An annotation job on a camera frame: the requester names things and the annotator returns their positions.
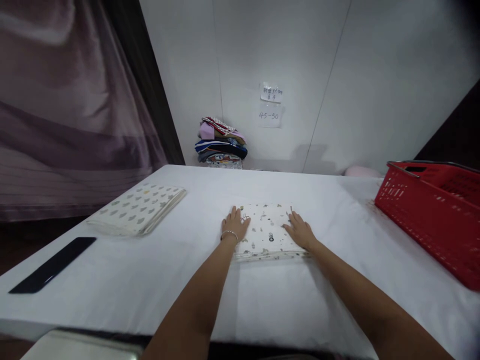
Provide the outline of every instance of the purple curtain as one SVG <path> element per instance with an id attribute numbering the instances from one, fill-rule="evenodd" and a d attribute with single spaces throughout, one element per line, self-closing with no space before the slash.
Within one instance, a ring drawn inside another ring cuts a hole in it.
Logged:
<path id="1" fill-rule="evenodd" d="M 0 221 L 89 215 L 167 163 L 99 1 L 0 2 Z"/>

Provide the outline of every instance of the bracelet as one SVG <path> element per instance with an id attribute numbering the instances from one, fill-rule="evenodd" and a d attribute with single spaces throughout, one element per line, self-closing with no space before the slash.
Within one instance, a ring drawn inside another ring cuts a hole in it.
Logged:
<path id="1" fill-rule="evenodd" d="M 224 237 L 224 234 L 225 234 L 225 233 L 230 233 L 230 234 L 235 235 L 236 243 L 237 243 L 237 244 L 239 243 L 239 237 L 238 237 L 237 234 L 234 233 L 232 230 L 225 230 L 224 232 L 222 232 L 221 235 L 220 235 L 220 241 L 222 241 L 222 238 Z"/>

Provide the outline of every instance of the basket handle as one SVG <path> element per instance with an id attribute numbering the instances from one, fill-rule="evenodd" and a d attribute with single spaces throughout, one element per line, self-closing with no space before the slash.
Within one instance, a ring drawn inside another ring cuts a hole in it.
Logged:
<path id="1" fill-rule="evenodd" d="M 450 166 L 455 166 L 455 167 L 460 168 L 460 169 L 468 170 L 472 173 L 480 174 L 480 171 L 477 170 L 477 169 L 474 169 L 474 168 L 471 168 L 471 167 L 468 167 L 468 166 L 463 166 L 463 165 L 457 164 L 455 162 L 450 162 L 450 161 L 430 161 L 430 160 L 387 161 L 387 164 L 392 165 L 394 168 L 396 168 L 398 170 L 401 170 L 404 173 L 407 173 L 408 175 L 413 176 L 414 178 L 420 178 L 420 176 L 415 175 L 414 173 L 411 173 L 410 171 L 407 171 L 404 168 L 401 168 L 401 167 L 395 165 L 395 163 L 421 163 L 421 164 L 423 163 L 423 164 L 450 165 Z"/>
<path id="2" fill-rule="evenodd" d="M 404 173 L 406 173 L 406 174 L 408 174 L 408 175 L 410 175 L 410 176 L 412 176 L 412 177 L 414 177 L 414 178 L 420 179 L 420 176 L 415 175 L 413 172 L 407 171 L 407 170 L 405 170 L 404 168 L 395 165 L 395 163 L 405 163 L 405 162 L 407 162 L 407 161 L 388 161 L 387 164 L 393 166 L 394 168 L 396 168 L 396 169 L 398 169 L 398 170 L 400 170 L 400 171 L 403 171 Z"/>

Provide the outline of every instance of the white table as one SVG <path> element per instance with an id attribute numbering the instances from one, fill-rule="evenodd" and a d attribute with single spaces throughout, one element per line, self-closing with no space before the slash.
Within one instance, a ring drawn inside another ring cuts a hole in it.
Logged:
<path id="1" fill-rule="evenodd" d="M 293 203 L 325 245 L 411 314 L 455 359 L 476 359 L 480 294 L 461 285 L 371 201 L 380 180 L 168 165 L 146 181 L 187 189 L 150 234 L 84 222 L 0 277 L 0 332 L 35 340 L 57 327 L 152 335 L 219 241 L 232 205 Z M 76 237 L 98 240 L 36 294 L 8 294 Z M 311 260 L 234 263 L 212 340 L 376 357 Z"/>

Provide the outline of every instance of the hand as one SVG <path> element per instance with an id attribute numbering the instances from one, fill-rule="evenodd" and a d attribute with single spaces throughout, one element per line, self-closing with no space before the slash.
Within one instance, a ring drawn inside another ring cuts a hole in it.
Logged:
<path id="1" fill-rule="evenodd" d="M 305 222 L 295 211 L 292 211 L 288 218 L 291 225 L 283 224 L 283 228 L 298 246 L 309 250 L 310 246 L 318 241 L 309 223 Z"/>
<path id="2" fill-rule="evenodd" d="M 245 238 L 251 220 L 251 218 L 248 218 L 242 222 L 240 209 L 237 209 L 237 207 L 234 206 L 231 209 L 231 213 L 229 213 L 221 222 L 221 232 L 223 233 L 226 230 L 230 230 L 238 236 L 238 241 L 241 241 Z M 225 239 L 228 236 L 235 239 L 235 236 L 229 232 L 226 232 L 222 238 Z"/>

